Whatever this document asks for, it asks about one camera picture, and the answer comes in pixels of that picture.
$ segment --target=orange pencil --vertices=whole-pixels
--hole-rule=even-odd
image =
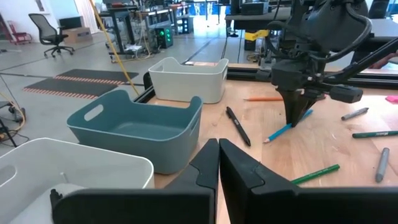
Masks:
[[[244,99],[246,101],[282,101],[282,97],[250,97],[248,99]]]

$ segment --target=bin handle cutout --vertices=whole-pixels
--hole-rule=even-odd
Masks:
[[[8,165],[0,168],[0,187],[9,182],[17,174],[17,169],[14,166]]]
[[[224,70],[223,80],[225,80],[227,73],[228,73],[228,67],[226,67],[225,70]]]
[[[85,114],[85,120],[86,121],[91,121],[94,119],[96,116],[100,115],[104,111],[104,106],[103,105],[98,105],[91,109],[89,112]]]
[[[192,122],[192,124],[191,124],[191,133],[190,133],[190,135],[192,134],[193,130],[195,130],[195,127],[197,126],[198,121],[199,121],[199,116],[197,116],[197,117],[193,120],[193,122]]]

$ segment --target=green marker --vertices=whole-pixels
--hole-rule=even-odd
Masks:
[[[330,172],[336,171],[338,169],[340,169],[340,166],[338,164],[335,164],[335,165],[333,165],[331,167],[324,168],[322,170],[319,170],[319,171],[313,172],[311,174],[307,174],[307,175],[305,175],[303,177],[297,178],[295,180],[292,180],[292,183],[293,184],[301,184],[301,183],[304,183],[306,181],[309,181],[309,180],[312,180],[314,178],[317,178],[319,176],[322,176],[322,175],[328,174]]]
[[[398,135],[398,131],[378,131],[374,133],[354,133],[353,138],[371,138]]]

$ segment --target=table leg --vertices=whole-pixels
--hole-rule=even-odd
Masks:
[[[130,39],[130,44],[134,45],[134,44],[136,44],[136,41],[134,40],[134,33],[132,32],[132,28],[131,28],[130,16],[126,16],[124,19],[125,19],[125,23],[126,23],[126,27],[127,27],[127,34]]]
[[[205,0],[205,17],[206,17],[206,21],[207,21],[207,0]]]
[[[114,15],[113,12],[111,12],[111,18],[112,18],[112,22],[113,22],[113,31],[114,31],[114,34],[116,35],[116,41],[118,42],[118,45],[119,45],[118,54],[124,54],[122,38],[120,38],[120,31],[119,31],[119,27],[118,27],[118,20],[116,19],[116,16]]]
[[[174,33],[178,35],[177,10],[173,9]]]
[[[218,24],[220,24],[220,9],[221,9],[221,6],[219,4],[217,4]]]

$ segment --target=gray marker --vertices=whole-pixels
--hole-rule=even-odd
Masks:
[[[352,112],[350,114],[344,115],[341,117],[341,120],[345,121],[347,119],[353,118],[353,117],[361,115],[363,113],[366,113],[366,112],[368,112],[368,109],[369,108],[362,108],[362,109]]]
[[[386,172],[386,168],[388,165],[388,155],[390,153],[389,148],[384,148],[381,152],[379,167],[377,167],[376,171],[376,182],[380,183],[383,180],[384,173]]]

